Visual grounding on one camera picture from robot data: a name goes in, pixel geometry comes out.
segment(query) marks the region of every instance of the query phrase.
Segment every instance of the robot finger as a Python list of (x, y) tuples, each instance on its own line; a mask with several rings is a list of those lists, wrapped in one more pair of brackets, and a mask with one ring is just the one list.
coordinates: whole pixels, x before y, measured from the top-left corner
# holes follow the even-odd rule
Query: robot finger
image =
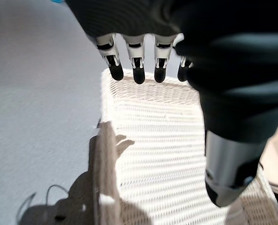
[(119, 60), (119, 53), (115, 42), (115, 34), (89, 39), (95, 44), (102, 58), (106, 61), (114, 80), (120, 81), (124, 77), (124, 72)]
[(173, 45), (173, 41), (177, 35), (172, 36), (160, 36), (155, 35), (154, 46), (154, 79), (158, 83), (162, 83), (166, 76), (166, 67), (170, 58), (170, 53)]
[(144, 73), (144, 34), (139, 36), (123, 35), (129, 59), (133, 68), (134, 81), (142, 84), (145, 80)]
[(185, 56), (181, 57), (180, 66), (178, 67), (178, 79), (181, 82), (187, 80), (186, 74), (193, 67), (193, 63), (188, 60)]

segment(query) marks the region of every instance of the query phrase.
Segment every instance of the robotic arm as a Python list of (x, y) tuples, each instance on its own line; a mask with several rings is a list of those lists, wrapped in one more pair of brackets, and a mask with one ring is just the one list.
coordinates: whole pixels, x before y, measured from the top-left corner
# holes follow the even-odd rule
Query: robotic arm
[(115, 80), (123, 35), (136, 83), (144, 82), (144, 34), (155, 35), (157, 82), (172, 43), (178, 78), (200, 93), (205, 123), (205, 182), (211, 201), (232, 203), (254, 179), (278, 126), (278, 0), (66, 0)]

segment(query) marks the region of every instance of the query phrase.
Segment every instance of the wicker basket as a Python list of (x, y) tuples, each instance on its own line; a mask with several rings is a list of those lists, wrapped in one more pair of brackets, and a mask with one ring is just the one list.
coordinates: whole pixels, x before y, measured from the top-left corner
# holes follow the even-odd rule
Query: wicker basket
[(100, 132), (94, 157), (96, 225), (277, 225), (278, 204), (258, 169), (231, 206), (216, 207), (204, 185), (199, 95), (188, 83), (132, 71), (102, 73)]

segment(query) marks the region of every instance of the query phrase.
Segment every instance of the gray floor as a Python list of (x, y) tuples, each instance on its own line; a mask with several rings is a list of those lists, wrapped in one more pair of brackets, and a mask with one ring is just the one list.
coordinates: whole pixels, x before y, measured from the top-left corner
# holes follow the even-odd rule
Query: gray floor
[[(146, 71), (153, 72), (152, 37), (146, 41)], [(178, 64), (173, 52), (168, 75), (176, 76)], [(105, 68), (65, 4), (0, 0), (0, 225), (14, 225), (32, 193), (32, 204), (43, 204), (50, 185), (69, 189), (87, 170)], [(62, 197), (53, 190), (49, 202)]]

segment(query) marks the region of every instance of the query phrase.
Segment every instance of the woven texture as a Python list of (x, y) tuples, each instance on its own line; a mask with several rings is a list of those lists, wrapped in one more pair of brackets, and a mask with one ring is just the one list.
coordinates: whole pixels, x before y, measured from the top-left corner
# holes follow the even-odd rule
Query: woven texture
[(231, 206), (216, 207), (205, 184), (198, 93), (167, 78), (137, 85), (130, 70), (102, 74), (102, 118), (94, 163), (101, 225), (278, 225), (278, 204), (261, 168)]

